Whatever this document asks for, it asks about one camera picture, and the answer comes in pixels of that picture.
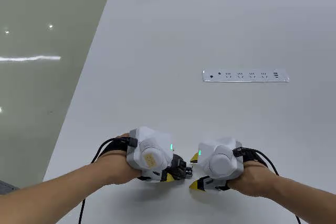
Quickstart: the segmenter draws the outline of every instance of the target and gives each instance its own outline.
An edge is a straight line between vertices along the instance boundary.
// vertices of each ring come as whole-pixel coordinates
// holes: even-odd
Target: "electrical outlet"
[[[289,77],[284,70],[228,70],[205,69],[203,70],[205,82],[289,82]]]

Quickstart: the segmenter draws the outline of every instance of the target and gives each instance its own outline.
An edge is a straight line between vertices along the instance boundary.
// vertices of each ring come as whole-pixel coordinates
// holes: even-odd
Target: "shiny floor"
[[[0,180],[42,181],[105,2],[0,0]]]

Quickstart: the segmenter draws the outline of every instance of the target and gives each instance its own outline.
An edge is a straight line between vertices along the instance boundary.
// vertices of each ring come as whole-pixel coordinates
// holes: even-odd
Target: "white table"
[[[185,159],[201,140],[233,136],[282,175],[336,193],[334,16],[334,0],[108,0],[45,180],[146,125],[170,132]],[[203,82],[214,67],[283,68],[291,82]],[[269,200],[190,192],[192,181],[107,186],[83,223],[296,223]]]

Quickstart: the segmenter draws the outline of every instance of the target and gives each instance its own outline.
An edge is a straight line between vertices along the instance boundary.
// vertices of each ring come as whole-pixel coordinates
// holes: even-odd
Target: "forearm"
[[[92,164],[59,178],[0,197],[0,223],[56,223],[105,183],[102,167]]]
[[[336,220],[336,195],[279,177],[264,195],[310,224]]]

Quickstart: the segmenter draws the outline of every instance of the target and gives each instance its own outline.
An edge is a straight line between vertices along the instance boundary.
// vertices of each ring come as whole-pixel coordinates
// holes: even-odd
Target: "human hand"
[[[105,185],[124,184],[141,176],[141,171],[132,168],[126,161],[126,152],[110,151],[103,154],[93,165],[101,171]]]
[[[256,161],[244,163],[244,172],[238,178],[227,182],[228,187],[252,197],[265,197],[279,178],[266,166]]]

